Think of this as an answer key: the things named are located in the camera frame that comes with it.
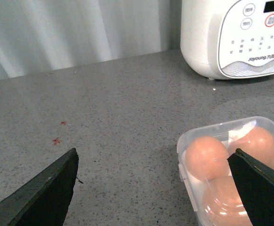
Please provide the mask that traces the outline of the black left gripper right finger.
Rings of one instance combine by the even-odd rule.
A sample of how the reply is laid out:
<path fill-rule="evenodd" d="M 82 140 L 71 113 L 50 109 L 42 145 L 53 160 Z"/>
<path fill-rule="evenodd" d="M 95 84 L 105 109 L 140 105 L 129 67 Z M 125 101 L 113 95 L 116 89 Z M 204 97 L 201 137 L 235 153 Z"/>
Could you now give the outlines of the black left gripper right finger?
<path fill-rule="evenodd" d="M 227 161 L 252 225 L 274 226 L 274 170 L 240 148 Z"/>

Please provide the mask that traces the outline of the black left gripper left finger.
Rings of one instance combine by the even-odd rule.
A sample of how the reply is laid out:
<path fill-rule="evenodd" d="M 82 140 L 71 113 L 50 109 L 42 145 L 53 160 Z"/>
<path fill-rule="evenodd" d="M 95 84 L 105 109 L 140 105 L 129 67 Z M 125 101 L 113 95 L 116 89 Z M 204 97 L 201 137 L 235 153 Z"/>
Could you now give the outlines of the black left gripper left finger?
<path fill-rule="evenodd" d="M 0 201 L 0 226 L 61 226 L 73 197 L 79 157 L 72 148 Z"/>

